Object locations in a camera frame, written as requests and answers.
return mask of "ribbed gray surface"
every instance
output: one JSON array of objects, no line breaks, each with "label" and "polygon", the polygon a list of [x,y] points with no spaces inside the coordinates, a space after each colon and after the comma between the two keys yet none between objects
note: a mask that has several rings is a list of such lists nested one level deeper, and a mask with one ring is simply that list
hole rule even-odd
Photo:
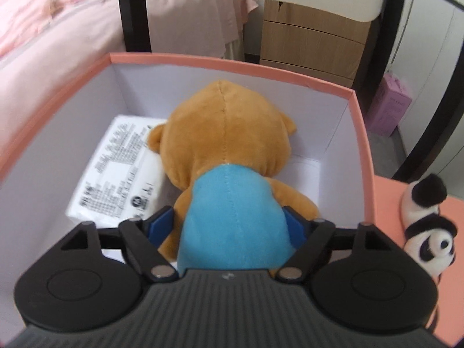
[{"label": "ribbed gray surface", "polygon": [[27,328],[8,348],[443,348],[423,329],[371,336],[335,324],[299,286],[266,271],[189,271],[174,284],[154,285],[119,321],[66,335]]}]

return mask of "purple box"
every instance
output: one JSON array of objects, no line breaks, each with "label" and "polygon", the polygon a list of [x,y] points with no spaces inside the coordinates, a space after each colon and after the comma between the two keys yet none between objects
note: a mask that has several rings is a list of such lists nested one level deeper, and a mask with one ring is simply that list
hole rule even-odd
[{"label": "purple box", "polygon": [[411,98],[400,80],[393,75],[384,75],[364,119],[366,129],[390,136],[410,104]]}]

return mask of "blue plush body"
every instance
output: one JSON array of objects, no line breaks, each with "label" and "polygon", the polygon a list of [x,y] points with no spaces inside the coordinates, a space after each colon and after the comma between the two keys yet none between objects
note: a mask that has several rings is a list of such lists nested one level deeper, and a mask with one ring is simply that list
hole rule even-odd
[{"label": "blue plush body", "polygon": [[284,212],[261,175],[226,164],[196,180],[180,237],[180,273],[278,268],[294,252]]}]

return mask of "panda eye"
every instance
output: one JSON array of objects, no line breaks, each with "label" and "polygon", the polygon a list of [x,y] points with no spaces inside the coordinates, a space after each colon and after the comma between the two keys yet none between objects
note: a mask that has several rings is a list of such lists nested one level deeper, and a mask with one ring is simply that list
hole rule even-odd
[{"label": "panda eye", "polygon": [[421,245],[421,248],[419,249],[419,257],[424,261],[424,262],[430,262],[433,258],[434,255],[430,251],[430,243],[429,243],[430,237],[428,237]]}]

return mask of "black and white plush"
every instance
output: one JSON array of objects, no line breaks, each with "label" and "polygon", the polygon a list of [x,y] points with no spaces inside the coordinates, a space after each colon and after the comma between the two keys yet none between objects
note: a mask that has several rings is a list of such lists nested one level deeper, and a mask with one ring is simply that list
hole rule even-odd
[{"label": "black and white plush", "polygon": [[431,174],[420,182],[409,184],[401,202],[405,228],[404,250],[431,276],[439,276],[453,264],[456,254],[456,226],[439,215],[439,204],[447,196],[438,175]]}]

